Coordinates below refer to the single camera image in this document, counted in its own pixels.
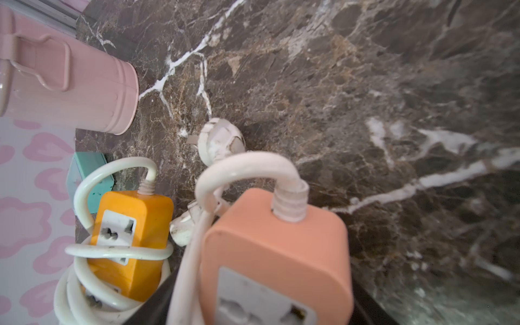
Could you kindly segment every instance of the electrical outlet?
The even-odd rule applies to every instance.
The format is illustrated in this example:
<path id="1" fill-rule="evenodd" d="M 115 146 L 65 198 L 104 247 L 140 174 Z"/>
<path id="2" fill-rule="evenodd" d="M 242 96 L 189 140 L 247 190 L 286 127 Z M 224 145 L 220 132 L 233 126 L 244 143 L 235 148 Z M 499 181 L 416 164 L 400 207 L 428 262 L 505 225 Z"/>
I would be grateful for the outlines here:
<path id="1" fill-rule="evenodd" d="M 135 218 L 105 210 L 101 219 L 98 241 L 101 246 L 132 246 L 134 241 Z M 128 264 L 128 258 L 110 258 L 121 265 Z"/>
<path id="2" fill-rule="evenodd" d="M 215 325 L 316 325 L 316 312 L 227 267 L 218 272 Z"/>

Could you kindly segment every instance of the canister handle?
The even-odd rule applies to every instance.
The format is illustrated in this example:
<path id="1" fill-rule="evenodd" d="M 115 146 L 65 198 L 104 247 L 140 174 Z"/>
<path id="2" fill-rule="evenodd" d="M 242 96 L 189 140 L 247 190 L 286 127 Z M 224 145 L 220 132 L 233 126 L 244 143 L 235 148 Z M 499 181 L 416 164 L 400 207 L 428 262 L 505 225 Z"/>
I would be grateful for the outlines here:
<path id="1" fill-rule="evenodd" d="M 9 62 L 11 62 L 12 66 L 15 67 L 17 70 L 36 76 L 36 78 L 38 78 L 38 81 L 42 84 L 42 86 L 44 86 L 48 90 L 51 90 L 54 92 L 66 92 L 69 89 L 69 84 L 70 84 L 71 51 L 70 51 L 69 44 L 67 44 L 65 41 L 55 38 L 49 34 L 44 34 L 40 38 L 31 38 L 31 37 L 27 37 L 25 35 L 21 35 L 18 33 L 14 34 L 14 36 L 22 38 L 31 43 L 36 43 L 36 44 L 41 44 L 41 43 L 44 43 L 44 42 L 52 39 L 53 41 L 58 42 L 64 46 L 64 48 L 65 48 L 65 68 L 63 71 L 63 85 L 61 87 L 54 87 L 54 86 L 50 86 L 49 84 L 47 84 L 47 82 L 42 77 L 42 75 L 39 74 L 38 71 L 36 71 L 33 68 L 23 66 L 13 59 L 9 60 Z"/>

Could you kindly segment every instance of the white power cord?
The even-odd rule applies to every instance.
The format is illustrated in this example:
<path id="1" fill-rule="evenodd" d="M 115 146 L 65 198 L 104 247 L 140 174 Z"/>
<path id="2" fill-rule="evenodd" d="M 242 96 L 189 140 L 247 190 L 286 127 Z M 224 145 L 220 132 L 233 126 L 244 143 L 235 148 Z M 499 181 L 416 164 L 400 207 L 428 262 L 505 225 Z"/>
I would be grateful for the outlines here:
<path id="1" fill-rule="evenodd" d="M 138 193 L 153 195 L 157 165 L 148 158 L 130 157 L 112 161 L 92 172 L 79 185 L 74 194 L 74 209 L 83 227 L 92 234 L 94 219 L 88 211 L 87 197 L 96 184 L 105 177 L 127 168 L 148 169 Z M 159 285 L 170 275 L 167 258 L 173 253 L 168 243 L 164 249 L 122 246 L 92 246 L 89 236 L 82 244 L 72 244 L 65 252 L 74 256 L 74 263 L 61 276 L 54 293 L 54 311 L 64 325 L 100 325 L 125 322 L 141 306 L 142 302 L 120 295 L 99 280 L 90 270 L 87 258 L 135 258 L 149 261 L 164 260 Z M 102 311 L 89 306 L 81 285 L 103 304 L 116 311 Z"/>
<path id="2" fill-rule="evenodd" d="M 206 169 L 195 187 L 195 198 L 203 207 L 200 219 L 186 246 L 175 282 L 166 319 L 167 325 L 192 325 L 202 319 L 196 299 L 202 239 L 215 215 L 225 213 L 229 205 L 218 200 L 215 191 L 241 179 L 267 177 L 277 181 L 272 211 L 280 219 L 299 222 L 305 218 L 309 186 L 300 179 L 296 167 L 288 159 L 270 152 L 248 152 L 230 156 Z"/>

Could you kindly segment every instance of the socket hole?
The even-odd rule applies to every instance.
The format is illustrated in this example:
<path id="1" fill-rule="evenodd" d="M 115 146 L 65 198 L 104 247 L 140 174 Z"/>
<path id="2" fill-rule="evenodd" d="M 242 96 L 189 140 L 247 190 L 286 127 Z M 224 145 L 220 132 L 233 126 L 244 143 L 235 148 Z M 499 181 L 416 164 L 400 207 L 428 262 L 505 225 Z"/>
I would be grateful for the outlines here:
<path id="1" fill-rule="evenodd" d="M 245 310 L 234 301 L 220 299 L 219 309 L 235 322 L 242 322 L 246 317 Z"/>
<path id="2" fill-rule="evenodd" d="M 118 233 L 115 231 L 112 231 L 110 228 L 103 228 L 101 230 L 100 234 L 103 237 L 105 237 L 105 239 L 116 240 L 118 238 Z"/>
<path id="3" fill-rule="evenodd" d="M 134 221 L 129 220 L 128 225 L 126 225 L 126 228 L 125 228 L 125 233 L 131 235 L 132 232 L 134 232 Z"/>
<path id="4" fill-rule="evenodd" d="M 264 325 L 264 322 L 259 317 L 249 314 L 248 325 Z"/>
<path id="5" fill-rule="evenodd" d="M 307 312 L 304 309 L 291 305 L 291 310 L 280 319 L 280 322 L 287 325 L 303 325 L 305 317 Z"/>
<path id="6" fill-rule="evenodd" d="M 87 296 L 88 305 L 93 308 L 101 309 L 103 303 L 100 300 L 97 300 L 96 297 L 90 295 Z"/>

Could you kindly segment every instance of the white plug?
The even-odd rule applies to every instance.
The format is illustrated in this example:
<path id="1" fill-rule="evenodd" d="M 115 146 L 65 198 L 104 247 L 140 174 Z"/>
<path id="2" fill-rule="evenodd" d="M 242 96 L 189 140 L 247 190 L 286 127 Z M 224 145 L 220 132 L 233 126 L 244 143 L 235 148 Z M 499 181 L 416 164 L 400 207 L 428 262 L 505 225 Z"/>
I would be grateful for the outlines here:
<path id="1" fill-rule="evenodd" d="M 244 137 L 228 120 L 213 118 L 199 134 L 197 149 L 202 162 L 211 166 L 215 160 L 245 152 Z"/>
<path id="2" fill-rule="evenodd" d="M 188 211 L 170 222 L 170 235 L 177 245 L 184 247 L 190 242 L 195 222 L 201 213 L 202 207 L 194 200 L 188 204 Z"/>
<path id="3" fill-rule="evenodd" d="M 192 144 L 196 138 L 190 136 L 188 142 Z M 200 159 L 206 166 L 211 166 L 216 160 L 245 152 L 242 133 L 225 119 L 213 118 L 207 122 L 196 142 Z M 202 207 L 197 201 L 192 201 L 188 204 L 188 211 L 170 222 L 170 235 L 177 245 L 184 247 L 190 242 L 191 233 L 201 213 Z"/>

